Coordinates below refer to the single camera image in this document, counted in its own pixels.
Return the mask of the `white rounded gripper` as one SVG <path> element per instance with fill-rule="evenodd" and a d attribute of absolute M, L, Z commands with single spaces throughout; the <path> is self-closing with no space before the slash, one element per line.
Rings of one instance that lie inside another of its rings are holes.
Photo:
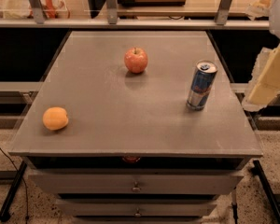
<path fill-rule="evenodd" d="M 270 32 L 280 39 L 280 0 L 272 0 L 269 12 Z M 246 102 L 252 106 L 267 106 L 280 92 L 280 47 L 263 49 L 252 72 L 246 90 Z"/>

